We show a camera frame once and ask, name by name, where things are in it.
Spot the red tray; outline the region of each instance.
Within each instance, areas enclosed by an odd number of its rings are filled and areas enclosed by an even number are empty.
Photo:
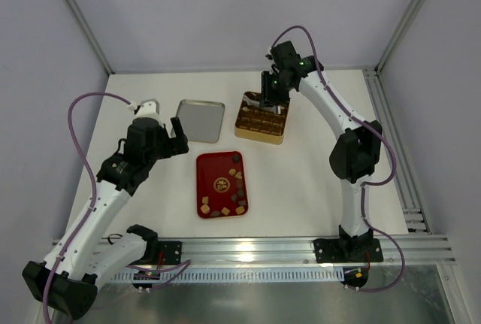
[[[197,214],[202,219],[239,217],[248,210],[241,153],[200,155],[197,158]]]

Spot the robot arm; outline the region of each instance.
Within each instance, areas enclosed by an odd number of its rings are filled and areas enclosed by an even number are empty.
[[[97,175],[97,199],[91,207],[89,198],[60,242],[45,256],[42,263],[29,262],[23,277],[33,296],[42,301],[47,277],[60,258],[48,295],[49,306],[72,319],[81,318],[92,306],[97,292],[127,265],[144,260],[151,262],[158,253],[157,234],[142,226],[131,226],[127,234],[103,253],[93,255],[113,218],[135,194],[157,160],[187,153],[187,138],[177,117],[171,119],[175,138],[169,138],[160,121],[157,100],[144,101],[135,111],[127,131],[123,153],[119,149],[106,159]],[[85,213],[91,213],[85,223]],[[68,249],[61,249],[72,233],[78,230]]]
[[[374,233],[362,218],[362,183],[370,181],[374,166],[379,162],[380,140],[351,116],[365,119],[345,102],[323,73],[322,82],[313,56],[301,58],[290,41],[271,49],[269,59],[274,61],[274,72],[262,73],[262,98],[260,107],[289,102],[289,92],[299,91],[308,98],[328,122],[337,143],[329,157],[332,171],[341,179],[343,218],[336,242],[346,261],[363,262],[366,251],[373,246]],[[346,110],[333,99],[337,97]],[[367,123],[381,133],[377,121]],[[365,200],[368,188],[365,187]]]

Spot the gray floor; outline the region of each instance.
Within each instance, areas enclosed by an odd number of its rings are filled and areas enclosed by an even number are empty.
[[[369,287],[386,285],[398,270],[372,268]],[[437,269],[431,266],[407,268],[396,287],[376,294],[344,290],[340,283],[182,285],[150,294],[111,285],[94,305],[113,301],[102,310],[91,310],[78,323],[454,323]]]

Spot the small block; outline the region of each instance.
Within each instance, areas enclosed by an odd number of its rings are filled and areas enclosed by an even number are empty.
[[[207,205],[207,204],[202,205],[202,206],[201,206],[201,211],[202,211],[203,213],[208,213],[208,212],[210,211],[209,205]]]

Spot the cable connector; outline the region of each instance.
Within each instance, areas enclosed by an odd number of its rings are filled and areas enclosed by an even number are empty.
[[[138,106],[137,102],[135,102],[135,101],[131,101],[130,104],[127,106],[127,108],[132,112],[137,111],[138,107],[139,106]]]

